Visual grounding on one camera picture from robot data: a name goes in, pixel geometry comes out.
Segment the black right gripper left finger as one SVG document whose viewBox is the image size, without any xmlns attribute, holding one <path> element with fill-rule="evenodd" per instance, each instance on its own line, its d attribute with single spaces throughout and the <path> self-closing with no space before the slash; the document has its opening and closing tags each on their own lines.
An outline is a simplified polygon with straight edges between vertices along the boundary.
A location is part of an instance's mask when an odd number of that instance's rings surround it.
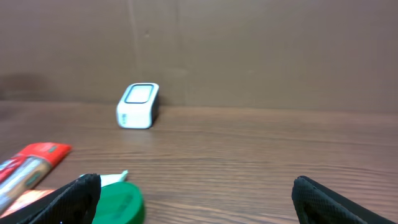
<svg viewBox="0 0 398 224">
<path fill-rule="evenodd" d="M 100 194 L 100 175 L 85 174 L 1 218 L 1 224 L 91 224 Z"/>
</svg>

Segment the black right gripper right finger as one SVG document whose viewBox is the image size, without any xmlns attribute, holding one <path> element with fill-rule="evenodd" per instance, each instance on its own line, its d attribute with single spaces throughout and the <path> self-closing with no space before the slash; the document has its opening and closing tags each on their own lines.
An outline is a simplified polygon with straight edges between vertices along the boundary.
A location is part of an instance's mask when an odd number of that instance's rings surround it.
<svg viewBox="0 0 398 224">
<path fill-rule="evenodd" d="M 292 201 L 301 224 L 394 224 L 306 176 L 294 180 Z"/>
</svg>

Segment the green lidded can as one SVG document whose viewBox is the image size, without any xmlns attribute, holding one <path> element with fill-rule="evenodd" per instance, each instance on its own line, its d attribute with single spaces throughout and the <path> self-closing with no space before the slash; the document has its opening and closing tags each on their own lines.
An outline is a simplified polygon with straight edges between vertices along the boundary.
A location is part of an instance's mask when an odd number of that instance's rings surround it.
<svg viewBox="0 0 398 224">
<path fill-rule="evenodd" d="M 92 224 L 143 224 L 146 208 L 141 190 L 129 182 L 101 188 Z"/>
</svg>

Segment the long orange noodle packet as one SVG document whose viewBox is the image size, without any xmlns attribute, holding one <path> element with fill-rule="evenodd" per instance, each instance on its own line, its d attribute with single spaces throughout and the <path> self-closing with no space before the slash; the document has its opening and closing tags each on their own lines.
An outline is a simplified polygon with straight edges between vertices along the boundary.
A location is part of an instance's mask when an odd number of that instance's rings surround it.
<svg viewBox="0 0 398 224">
<path fill-rule="evenodd" d="M 68 144 L 29 144 L 1 164 L 1 213 L 33 189 L 72 150 Z"/>
</svg>

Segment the small orange snack box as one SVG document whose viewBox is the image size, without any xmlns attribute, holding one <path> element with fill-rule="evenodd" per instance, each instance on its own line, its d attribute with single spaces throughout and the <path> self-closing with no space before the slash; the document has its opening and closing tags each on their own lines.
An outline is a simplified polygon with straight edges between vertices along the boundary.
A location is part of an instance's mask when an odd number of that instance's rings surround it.
<svg viewBox="0 0 398 224">
<path fill-rule="evenodd" d="M 2 213 L 1 218 L 30 205 L 31 203 L 47 196 L 48 194 L 51 194 L 54 191 L 55 189 L 27 190 L 11 204 L 5 212 Z"/>
</svg>

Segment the teal wet wipes pack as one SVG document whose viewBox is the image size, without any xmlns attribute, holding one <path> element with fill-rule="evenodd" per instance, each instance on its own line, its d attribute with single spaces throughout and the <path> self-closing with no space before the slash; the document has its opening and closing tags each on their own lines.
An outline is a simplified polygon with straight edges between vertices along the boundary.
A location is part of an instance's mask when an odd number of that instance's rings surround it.
<svg viewBox="0 0 398 224">
<path fill-rule="evenodd" d="M 104 187 L 107 185 L 124 182 L 127 179 L 128 171 L 124 170 L 119 174 L 83 174 L 78 181 L 89 187 Z"/>
</svg>

